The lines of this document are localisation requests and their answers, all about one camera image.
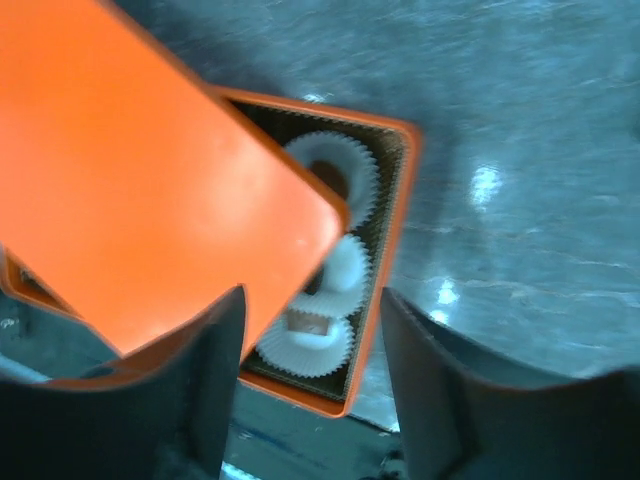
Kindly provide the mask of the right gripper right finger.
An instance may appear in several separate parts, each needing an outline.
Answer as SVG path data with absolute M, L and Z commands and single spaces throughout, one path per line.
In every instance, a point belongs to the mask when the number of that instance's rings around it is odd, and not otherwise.
M 384 289 L 380 318 L 412 479 L 635 479 L 639 370 L 573 378 L 514 359 Z

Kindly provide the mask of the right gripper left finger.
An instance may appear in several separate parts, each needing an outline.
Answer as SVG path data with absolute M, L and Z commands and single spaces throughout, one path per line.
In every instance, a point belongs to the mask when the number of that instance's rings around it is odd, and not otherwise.
M 3 378 L 2 478 L 219 478 L 246 309 L 235 286 L 179 329 L 80 378 Z

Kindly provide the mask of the orange chocolate box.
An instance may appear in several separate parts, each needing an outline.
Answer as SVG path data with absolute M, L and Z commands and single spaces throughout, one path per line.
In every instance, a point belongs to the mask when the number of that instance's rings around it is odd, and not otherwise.
M 131 108 L 123 125 L 87 119 L 78 106 L 37 107 L 1 117 L 1 244 L 5 291 L 47 308 L 46 297 L 18 285 L 25 267 L 56 296 L 53 310 L 89 326 L 127 357 L 187 323 L 197 310 L 243 285 L 248 304 L 241 358 L 243 383 L 329 418 L 346 415 L 373 343 L 379 298 L 393 262 L 416 170 L 421 138 L 403 121 L 321 104 L 211 85 L 211 106 L 183 92 L 195 117 L 174 120 L 176 105 L 144 96 L 152 112 Z M 55 113 L 67 115 L 61 125 Z M 169 222 L 151 200 L 180 207 L 204 171 L 204 119 L 210 131 L 262 148 L 277 190 L 239 245 L 214 241 L 192 249 L 165 244 Z M 318 382 L 272 373 L 252 355 L 259 337 L 317 263 L 320 247 L 294 253 L 291 225 L 268 224 L 286 211 L 314 214 L 310 230 L 335 228 L 342 205 L 307 176 L 286 173 L 281 146 L 309 132 L 336 131 L 362 142 L 382 180 L 371 219 L 358 230 L 373 263 L 373 283 L 352 323 L 356 347 L 348 366 Z

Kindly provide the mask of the dark chocolate piece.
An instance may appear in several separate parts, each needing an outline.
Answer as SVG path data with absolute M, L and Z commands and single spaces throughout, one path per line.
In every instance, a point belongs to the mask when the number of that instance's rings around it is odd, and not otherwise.
M 287 330 L 293 333 L 327 336 L 331 319 L 326 316 L 289 310 L 286 312 Z

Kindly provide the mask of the orange box lid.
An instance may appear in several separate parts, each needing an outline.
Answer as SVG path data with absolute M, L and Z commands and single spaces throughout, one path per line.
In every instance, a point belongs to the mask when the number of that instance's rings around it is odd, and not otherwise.
M 345 203 L 109 1 L 1 5 L 1 243 L 122 355 L 246 287 L 255 343 Z

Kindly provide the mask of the dark oval chocolate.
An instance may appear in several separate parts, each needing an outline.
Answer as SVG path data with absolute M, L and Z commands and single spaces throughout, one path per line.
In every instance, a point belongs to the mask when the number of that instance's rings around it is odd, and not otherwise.
M 334 164 L 322 159 L 315 160 L 309 170 L 343 200 L 348 199 L 349 183 Z

